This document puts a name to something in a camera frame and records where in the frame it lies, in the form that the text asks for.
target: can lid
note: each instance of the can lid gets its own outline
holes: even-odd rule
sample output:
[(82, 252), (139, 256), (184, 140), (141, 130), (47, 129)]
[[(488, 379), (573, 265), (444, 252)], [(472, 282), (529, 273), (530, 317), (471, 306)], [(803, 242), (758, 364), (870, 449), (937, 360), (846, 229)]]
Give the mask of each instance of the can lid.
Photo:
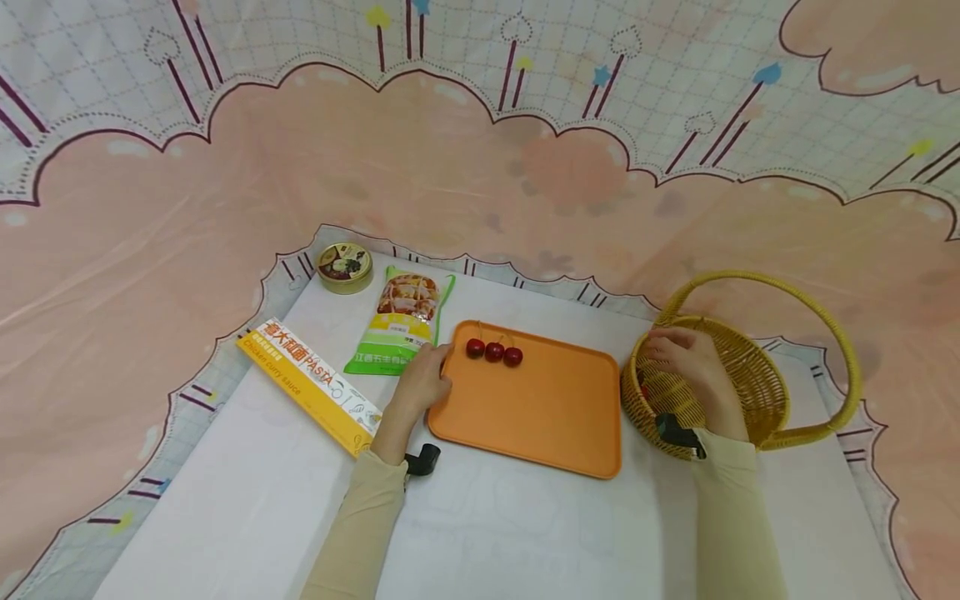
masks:
[(328, 247), (317, 259), (317, 273), (334, 284), (362, 279), (370, 273), (372, 266), (370, 253), (350, 242)]

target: woven basket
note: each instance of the woven basket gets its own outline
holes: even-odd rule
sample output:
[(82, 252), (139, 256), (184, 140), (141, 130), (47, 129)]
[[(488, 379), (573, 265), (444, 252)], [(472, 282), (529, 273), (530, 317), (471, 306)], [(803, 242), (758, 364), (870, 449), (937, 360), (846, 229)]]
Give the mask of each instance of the woven basket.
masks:
[[(850, 380), (847, 397), (840, 410), (827, 422), (783, 430), (790, 416), (790, 395), (773, 361), (753, 340), (729, 325), (707, 317), (680, 315), (681, 307), (695, 288), (725, 278), (749, 279), (780, 289), (805, 304), (827, 324), (843, 352)], [(677, 290), (660, 312), (654, 326), (699, 329), (713, 338), (720, 360), (740, 396), (750, 441), (760, 450), (817, 442), (843, 428), (856, 412), (860, 399), (860, 367), (846, 334), (813, 299), (782, 281), (746, 271), (700, 274)], [(652, 361), (640, 355), (640, 347), (646, 337), (644, 334), (636, 342), (631, 360), (620, 376), (620, 401), (630, 420), (647, 440), (671, 456), (690, 460), (690, 448), (668, 444), (660, 439), (655, 418), (659, 414), (673, 413), (683, 428), (703, 427), (703, 408), (682, 377), (653, 369)]]

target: cherry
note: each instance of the cherry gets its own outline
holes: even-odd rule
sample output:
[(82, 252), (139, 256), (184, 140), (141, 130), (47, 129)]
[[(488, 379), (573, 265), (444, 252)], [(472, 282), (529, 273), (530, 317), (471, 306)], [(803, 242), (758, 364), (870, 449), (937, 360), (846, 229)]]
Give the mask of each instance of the cherry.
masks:
[(491, 363), (498, 363), (503, 359), (503, 344), (499, 342), (490, 342), (487, 344), (487, 351), (484, 353), (487, 356), (487, 361)]
[(467, 341), (467, 356), (470, 358), (480, 358), (486, 349), (487, 345), (483, 343), (483, 340), (470, 338)]
[(523, 351), (520, 348), (509, 347), (503, 353), (503, 364), (508, 367), (516, 367), (523, 362)]

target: tin can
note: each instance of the tin can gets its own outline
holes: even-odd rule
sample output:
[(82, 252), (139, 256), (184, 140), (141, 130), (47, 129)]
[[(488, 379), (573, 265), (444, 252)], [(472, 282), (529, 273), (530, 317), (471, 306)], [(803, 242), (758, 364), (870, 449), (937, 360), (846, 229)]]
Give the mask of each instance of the tin can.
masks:
[(373, 279), (373, 259), (362, 246), (344, 242), (320, 253), (317, 274), (334, 294), (356, 294)]

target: yellow box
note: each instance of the yellow box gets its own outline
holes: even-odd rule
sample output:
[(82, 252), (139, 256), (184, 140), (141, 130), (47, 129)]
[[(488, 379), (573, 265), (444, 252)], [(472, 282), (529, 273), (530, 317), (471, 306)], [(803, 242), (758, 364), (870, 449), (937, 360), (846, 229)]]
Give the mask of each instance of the yellow box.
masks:
[(383, 413), (283, 323), (270, 319), (237, 346), (347, 452), (370, 447)]

